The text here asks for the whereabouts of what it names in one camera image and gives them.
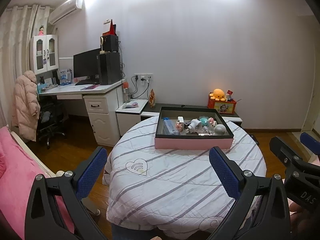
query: air conditioner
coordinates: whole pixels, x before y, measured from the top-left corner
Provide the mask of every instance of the air conditioner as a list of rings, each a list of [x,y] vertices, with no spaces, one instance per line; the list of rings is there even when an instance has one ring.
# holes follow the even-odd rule
[[[49,15],[49,23],[54,25],[57,21],[61,20],[63,17],[73,14],[77,11],[82,10],[83,0],[68,0],[59,7],[57,7]]]

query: orange octopus plush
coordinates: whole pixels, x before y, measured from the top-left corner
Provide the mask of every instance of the orange octopus plush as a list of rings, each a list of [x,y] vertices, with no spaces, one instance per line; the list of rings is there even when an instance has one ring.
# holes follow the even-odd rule
[[[224,92],[221,89],[215,89],[213,93],[211,93],[209,96],[212,100],[222,101],[222,102],[226,101],[224,97]]]

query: wall socket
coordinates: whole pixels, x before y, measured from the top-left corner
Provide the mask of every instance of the wall socket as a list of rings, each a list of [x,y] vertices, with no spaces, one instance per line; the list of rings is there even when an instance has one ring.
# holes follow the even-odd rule
[[[144,78],[146,80],[149,80],[149,77],[150,77],[150,81],[153,80],[153,74],[134,74],[134,75],[138,75],[138,81],[141,81],[141,77],[144,76]]]

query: computer monitor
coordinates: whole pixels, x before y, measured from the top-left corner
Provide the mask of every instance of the computer monitor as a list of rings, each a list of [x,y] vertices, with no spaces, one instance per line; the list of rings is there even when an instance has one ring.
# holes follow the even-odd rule
[[[95,75],[99,74],[98,60],[100,49],[92,49],[73,56],[73,77],[90,76],[90,79],[81,80],[76,85],[96,84],[99,80]]]

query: jacket hood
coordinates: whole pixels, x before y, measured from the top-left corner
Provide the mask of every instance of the jacket hood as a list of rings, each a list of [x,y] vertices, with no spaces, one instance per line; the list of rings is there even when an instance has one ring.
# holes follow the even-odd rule
[[[33,73],[33,71],[28,70],[24,73],[24,75],[30,79],[33,83],[37,83],[36,75]]]

